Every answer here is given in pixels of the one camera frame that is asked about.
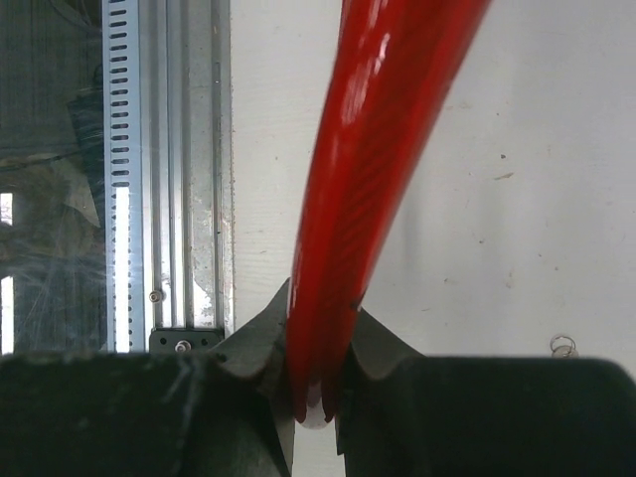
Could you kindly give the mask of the red cable lock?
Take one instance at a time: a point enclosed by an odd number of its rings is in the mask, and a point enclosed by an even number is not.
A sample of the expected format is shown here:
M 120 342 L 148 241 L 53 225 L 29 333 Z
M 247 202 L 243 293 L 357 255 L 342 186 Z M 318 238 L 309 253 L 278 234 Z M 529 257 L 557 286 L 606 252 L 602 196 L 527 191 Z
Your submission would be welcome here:
M 488 3 L 346 1 L 297 234 L 286 324 L 294 416 L 336 415 L 358 313 Z

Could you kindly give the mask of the silver key of large padlock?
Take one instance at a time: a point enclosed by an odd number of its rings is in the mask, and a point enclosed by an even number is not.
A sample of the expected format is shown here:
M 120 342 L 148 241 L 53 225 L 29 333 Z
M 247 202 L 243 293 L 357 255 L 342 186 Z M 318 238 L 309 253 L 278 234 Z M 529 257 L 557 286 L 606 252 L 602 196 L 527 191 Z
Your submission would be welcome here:
M 575 341 L 565 334 L 553 336 L 550 340 L 550 349 L 553 358 L 572 359 L 579 356 Z

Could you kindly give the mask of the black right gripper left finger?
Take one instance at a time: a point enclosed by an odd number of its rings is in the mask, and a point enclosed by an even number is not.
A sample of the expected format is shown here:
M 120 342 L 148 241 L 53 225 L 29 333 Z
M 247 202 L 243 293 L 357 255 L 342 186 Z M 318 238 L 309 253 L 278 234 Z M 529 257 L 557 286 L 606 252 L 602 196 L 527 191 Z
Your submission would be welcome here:
M 286 287 L 209 351 L 1 360 L 5 476 L 288 476 Z

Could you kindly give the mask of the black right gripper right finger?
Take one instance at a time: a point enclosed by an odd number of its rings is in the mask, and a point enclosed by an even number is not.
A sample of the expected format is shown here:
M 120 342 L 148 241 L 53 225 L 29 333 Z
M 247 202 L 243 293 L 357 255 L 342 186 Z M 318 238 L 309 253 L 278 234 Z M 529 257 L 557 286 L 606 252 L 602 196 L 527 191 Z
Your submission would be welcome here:
M 635 385 L 616 364 L 427 357 L 367 312 L 336 428 L 350 476 L 635 472 Z

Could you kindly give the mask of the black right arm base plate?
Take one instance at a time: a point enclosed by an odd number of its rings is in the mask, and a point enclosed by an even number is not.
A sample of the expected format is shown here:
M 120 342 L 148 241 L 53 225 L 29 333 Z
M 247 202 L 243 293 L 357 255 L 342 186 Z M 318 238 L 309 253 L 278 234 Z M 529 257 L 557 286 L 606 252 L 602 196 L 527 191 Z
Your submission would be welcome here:
M 149 338 L 150 353 L 206 352 L 225 339 L 217 328 L 156 328 Z

